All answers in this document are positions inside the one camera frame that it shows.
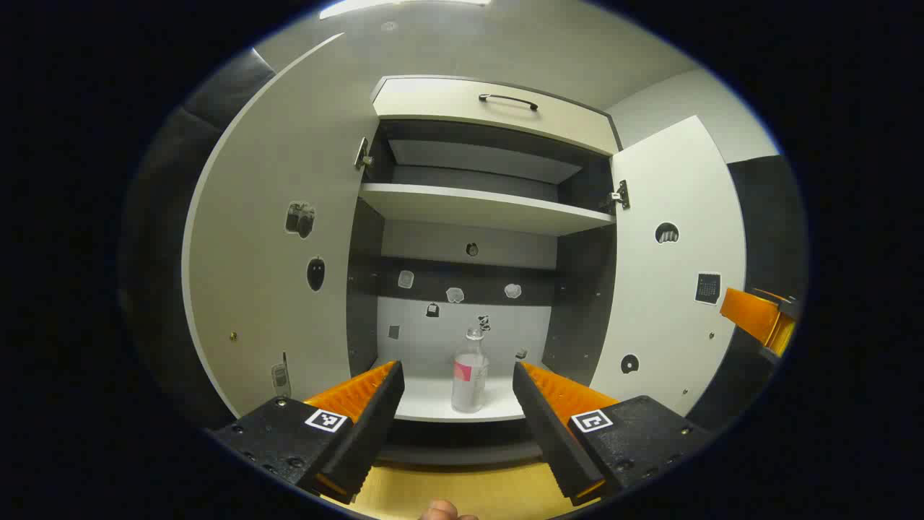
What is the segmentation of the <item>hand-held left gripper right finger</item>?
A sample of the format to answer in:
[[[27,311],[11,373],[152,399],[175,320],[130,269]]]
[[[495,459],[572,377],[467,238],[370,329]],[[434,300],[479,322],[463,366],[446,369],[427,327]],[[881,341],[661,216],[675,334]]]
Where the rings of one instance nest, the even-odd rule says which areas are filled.
[[[712,441],[654,398],[619,401],[532,363],[515,364],[512,388],[542,459],[574,506],[645,486]]]

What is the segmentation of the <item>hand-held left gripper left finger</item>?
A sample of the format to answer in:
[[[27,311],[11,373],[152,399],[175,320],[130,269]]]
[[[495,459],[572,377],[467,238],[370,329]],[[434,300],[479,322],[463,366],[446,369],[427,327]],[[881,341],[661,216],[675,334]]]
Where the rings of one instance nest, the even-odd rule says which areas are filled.
[[[387,440],[405,391],[391,360],[305,401],[274,397],[212,435],[254,467],[350,504]]]

